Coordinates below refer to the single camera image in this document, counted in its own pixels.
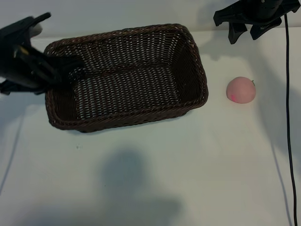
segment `wicker basket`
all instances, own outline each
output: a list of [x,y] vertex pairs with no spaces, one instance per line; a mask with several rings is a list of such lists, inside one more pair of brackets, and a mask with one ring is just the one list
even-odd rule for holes
[[186,27],[154,25],[63,39],[50,56],[77,55],[69,90],[46,93],[49,122],[81,132],[174,118],[208,98],[198,47]]

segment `pink peach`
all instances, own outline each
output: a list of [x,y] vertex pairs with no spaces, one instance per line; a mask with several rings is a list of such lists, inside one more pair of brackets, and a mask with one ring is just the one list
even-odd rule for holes
[[237,77],[227,86],[227,98],[239,104],[251,102],[256,96],[254,83],[245,77]]

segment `brown wicker basket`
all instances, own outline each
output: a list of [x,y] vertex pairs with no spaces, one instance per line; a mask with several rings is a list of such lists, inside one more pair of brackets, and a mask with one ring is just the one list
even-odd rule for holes
[[46,93],[49,122],[81,132],[174,118],[208,98],[198,47],[186,27],[154,25],[63,39],[50,56],[77,55],[69,90]]

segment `basket rim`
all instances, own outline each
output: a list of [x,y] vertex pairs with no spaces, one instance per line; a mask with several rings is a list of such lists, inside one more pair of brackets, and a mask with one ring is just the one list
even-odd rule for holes
[[123,113],[114,113],[114,114],[109,114],[105,116],[98,116],[98,117],[91,117],[88,119],[77,119],[77,120],[62,120],[56,113],[55,111],[55,106],[54,106],[54,99],[53,99],[53,92],[52,90],[46,93],[46,108],[47,108],[47,113],[51,118],[53,119],[53,122],[55,125],[77,125],[79,126],[80,124],[86,124],[90,122],[95,122],[95,121],[113,121],[114,119],[119,119],[121,120],[122,118],[126,118],[128,116],[143,116],[145,114],[150,114],[150,113],[160,113],[160,112],[167,112],[170,110],[182,110],[182,111],[189,111],[194,108],[198,108],[203,106],[207,99],[208,99],[208,89],[204,89],[205,93],[203,95],[203,98],[198,98],[193,101],[187,101],[185,103],[179,103],[179,104],[174,104],[174,105],[164,105],[164,106],[156,106],[152,108],[141,108],[138,110],[133,110],[130,112],[123,112]]
[[49,52],[50,49],[52,48],[68,46],[70,44],[86,43],[98,39],[105,40],[105,39],[119,38],[119,37],[124,37],[129,35],[138,35],[148,31],[159,32],[159,31],[174,31],[174,30],[177,30],[185,35],[190,34],[188,28],[181,24],[157,24],[157,25],[149,25],[143,27],[125,28],[125,29],[112,31],[112,32],[84,35],[84,36],[66,38],[66,39],[54,41],[45,48],[44,53],[47,54],[47,52]]

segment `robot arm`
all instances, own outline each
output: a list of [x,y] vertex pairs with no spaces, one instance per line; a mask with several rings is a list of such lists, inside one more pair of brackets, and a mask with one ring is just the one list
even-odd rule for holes
[[49,57],[31,45],[30,38],[41,33],[39,22],[51,17],[45,13],[13,23],[0,30],[0,92],[44,93],[54,86],[68,85],[69,72],[81,66],[73,57]]
[[229,22],[229,41],[234,44],[240,35],[247,31],[245,24],[252,24],[250,30],[253,40],[268,30],[281,24],[280,17],[300,7],[298,0],[240,0],[216,11],[214,22],[219,26]]

